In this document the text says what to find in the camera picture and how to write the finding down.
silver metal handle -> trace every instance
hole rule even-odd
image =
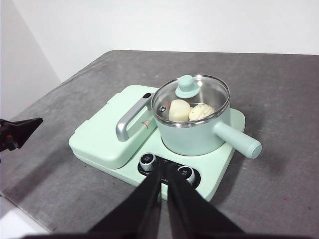
[[[129,111],[123,115],[122,118],[116,124],[116,136],[119,141],[125,142],[129,139],[128,132],[126,131],[126,127],[131,122],[131,120],[143,109],[147,106],[148,110],[151,110],[151,99],[153,97],[153,93],[146,93],[139,101],[136,102]]]

saucepan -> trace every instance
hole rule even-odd
[[[165,146],[180,155],[199,156],[227,142],[248,158],[256,158],[259,141],[232,128],[230,91],[220,79],[185,75],[167,82],[154,94],[145,94],[117,126],[119,141],[128,139],[126,126],[145,106],[152,110]]]

white wall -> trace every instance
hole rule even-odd
[[[61,81],[113,49],[319,54],[318,0],[14,0]]]
[[[1,118],[11,119],[60,83],[13,2],[2,0]]]

pot handle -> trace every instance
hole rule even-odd
[[[262,146],[258,140],[234,129],[224,122],[218,122],[214,126],[213,132],[247,158],[256,158],[261,152]]]
[[[126,127],[145,106],[148,107],[149,111],[151,110],[151,99],[153,95],[153,93],[146,93],[125,113],[125,115],[123,115],[122,118],[120,118],[115,128],[116,136],[119,141],[125,142],[129,139]]]

lid knob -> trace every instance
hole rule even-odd
[[[190,75],[181,76],[178,81],[178,87],[175,90],[175,94],[183,99],[196,96],[200,87],[195,83],[195,80]]]

